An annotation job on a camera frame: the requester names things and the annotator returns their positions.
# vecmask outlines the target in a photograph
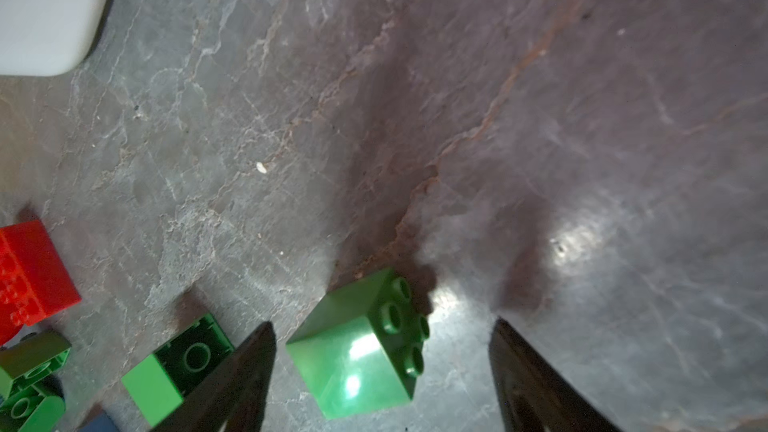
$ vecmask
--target red block stud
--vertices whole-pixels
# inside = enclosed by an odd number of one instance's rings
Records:
[[[0,228],[0,302],[13,307],[13,326],[34,325],[80,301],[42,222]]]

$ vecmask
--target gray marble surface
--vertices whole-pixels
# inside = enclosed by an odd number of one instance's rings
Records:
[[[626,431],[768,415],[767,21],[114,0],[75,71],[0,78],[0,219],[42,216],[84,297],[46,324],[74,346],[60,429],[100,404],[145,430],[120,377],[201,310],[283,344],[381,264],[432,312],[412,405],[326,422],[280,348],[265,430],[500,430],[498,314]]]

